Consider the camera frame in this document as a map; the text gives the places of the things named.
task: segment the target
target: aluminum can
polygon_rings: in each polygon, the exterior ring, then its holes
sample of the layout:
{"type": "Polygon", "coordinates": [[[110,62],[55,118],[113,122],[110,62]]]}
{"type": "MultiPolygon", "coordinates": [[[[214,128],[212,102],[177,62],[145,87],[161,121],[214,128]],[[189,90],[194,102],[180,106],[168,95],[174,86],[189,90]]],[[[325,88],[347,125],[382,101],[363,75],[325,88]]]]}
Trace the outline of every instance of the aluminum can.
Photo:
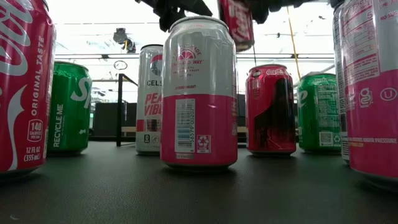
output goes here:
{"type": "Polygon", "coordinates": [[[45,162],[55,27],[42,0],[0,1],[0,177],[45,162]]]}
{"type": "Polygon", "coordinates": [[[298,145],[306,152],[340,153],[336,75],[311,72],[297,87],[298,145]]]}
{"type": "Polygon", "coordinates": [[[239,0],[218,0],[220,19],[229,27],[236,51],[249,50],[254,45],[253,21],[250,9],[239,0]]]}
{"type": "Polygon", "coordinates": [[[338,89],[338,113],[340,116],[340,139],[341,139],[341,157],[349,164],[349,147],[347,135],[347,115],[346,115],[346,99],[345,99],[345,78],[343,70],[343,60],[341,55],[341,10],[344,1],[340,1],[335,6],[333,14],[333,40],[335,44],[335,68],[338,89]]]}
{"type": "Polygon", "coordinates": [[[398,189],[398,4],[352,0],[341,12],[349,164],[398,189]]]}
{"type": "Polygon", "coordinates": [[[163,58],[161,159],[191,170],[235,163],[236,50],[226,24],[206,16],[178,20],[163,58]]]}
{"type": "Polygon", "coordinates": [[[88,146],[92,81],[88,69],[55,62],[48,154],[78,154],[88,146]]]}
{"type": "Polygon", "coordinates": [[[136,132],[138,154],[159,155],[160,152],[162,59],[163,45],[151,44],[141,48],[136,132]]]}
{"type": "Polygon", "coordinates": [[[283,156],[296,151],[292,77],[283,65],[250,69],[246,80],[248,150],[283,156]]]}

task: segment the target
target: sprite can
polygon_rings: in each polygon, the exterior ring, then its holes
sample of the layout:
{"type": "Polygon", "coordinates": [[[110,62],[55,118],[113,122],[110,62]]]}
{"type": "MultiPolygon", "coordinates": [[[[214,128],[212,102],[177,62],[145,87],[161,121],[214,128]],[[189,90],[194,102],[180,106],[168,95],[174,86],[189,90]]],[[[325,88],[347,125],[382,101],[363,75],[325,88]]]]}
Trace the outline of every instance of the sprite can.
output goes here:
{"type": "Polygon", "coordinates": [[[47,152],[80,153],[88,146],[91,78],[88,69],[55,62],[47,152]]]}
{"type": "Polygon", "coordinates": [[[341,151],[336,75],[311,72],[297,88],[299,146],[308,152],[341,151]]]}

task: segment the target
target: pink and white can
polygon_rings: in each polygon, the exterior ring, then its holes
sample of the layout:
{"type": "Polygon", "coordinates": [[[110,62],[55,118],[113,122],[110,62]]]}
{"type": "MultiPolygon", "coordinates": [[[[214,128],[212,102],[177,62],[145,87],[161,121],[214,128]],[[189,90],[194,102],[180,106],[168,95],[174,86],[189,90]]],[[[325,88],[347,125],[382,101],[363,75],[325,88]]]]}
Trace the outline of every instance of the pink and white can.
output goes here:
{"type": "Polygon", "coordinates": [[[235,163],[236,52],[226,24],[180,19],[170,28],[163,63],[160,158],[184,169],[235,163]]]}
{"type": "Polygon", "coordinates": [[[343,5],[350,166],[398,183],[398,2],[352,0],[343,5]]]}

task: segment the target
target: black table surface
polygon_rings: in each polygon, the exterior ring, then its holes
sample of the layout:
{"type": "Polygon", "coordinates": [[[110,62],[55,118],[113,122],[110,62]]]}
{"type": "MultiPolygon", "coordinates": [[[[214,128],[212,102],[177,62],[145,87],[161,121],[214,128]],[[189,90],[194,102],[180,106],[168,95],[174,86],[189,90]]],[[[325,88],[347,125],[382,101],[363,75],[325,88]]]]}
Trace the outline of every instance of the black table surface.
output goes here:
{"type": "Polygon", "coordinates": [[[290,159],[239,149],[222,174],[172,172],[131,146],[90,142],[0,184],[0,223],[398,223],[398,195],[367,184],[340,156],[290,159]]]}

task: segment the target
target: can top rim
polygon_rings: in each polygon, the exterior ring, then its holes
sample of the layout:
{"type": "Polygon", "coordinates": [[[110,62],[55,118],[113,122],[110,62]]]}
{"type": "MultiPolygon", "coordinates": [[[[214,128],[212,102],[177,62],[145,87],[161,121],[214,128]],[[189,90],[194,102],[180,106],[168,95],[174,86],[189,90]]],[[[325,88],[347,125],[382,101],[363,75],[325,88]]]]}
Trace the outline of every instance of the can top rim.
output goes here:
{"type": "Polygon", "coordinates": [[[287,67],[286,67],[285,65],[280,65],[280,64],[266,64],[266,65],[258,65],[258,66],[252,67],[252,68],[250,68],[249,72],[250,72],[251,70],[256,69],[256,68],[268,67],[268,66],[281,66],[281,67],[284,67],[285,69],[287,69],[287,67]]]}
{"type": "Polygon", "coordinates": [[[219,24],[225,26],[225,28],[227,28],[227,30],[228,30],[228,26],[225,24],[225,22],[223,22],[223,21],[221,21],[221,20],[219,20],[219,19],[216,19],[216,18],[213,18],[213,17],[210,17],[210,16],[190,16],[190,17],[184,17],[184,18],[182,18],[182,19],[179,19],[179,20],[175,21],[175,22],[173,23],[173,25],[170,27],[169,32],[171,32],[172,29],[173,29],[177,24],[179,24],[179,23],[181,23],[181,22],[189,21],[189,20],[195,20],[195,19],[206,19],[206,20],[210,20],[210,21],[215,21],[215,22],[218,22],[219,24]]]}
{"type": "Polygon", "coordinates": [[[44,6],[47,8],[47,10],[48,10],[48,12],[50,11],[50,9],[49,9],[49,4],[47,3],[47,1],[46,0],[42,0],[43,1],[43,3],[44,3],[44,6]]]}
{"type": "Polygon", "coordinates": [[[307,77],[312,77],[312,76],[315,76],[315,75],[333,75],[333,76],[336,76],[336,74],[333,74],[333,73],[310,72],[310,73],[304,75],[303,77],[301,77],[301,79],[307,78],[307,77]]]}
{"type": "Polygon", "coordinates": [[[64,63],[64,64],[69,64],[69,65],[76,65],[76,66],[82,67],[82,68],[84,68],[85,70],[87,70],[87,71],[88,71],[88,68],[87,68],[86,66],[83,66],[83,65],[78,65],[78,64],[76,64],[76,63],[72,63],[72,62],[55,61],[55,63],[64,63]]]}
{"type": "Polygon", "coordinates": [[[147,45],[144,45],[143,47],[141,47],[141,50],[143,50],[146,47],[152,47],[152,46],[163,47],[163,44],[147,44],[147,45]]]}

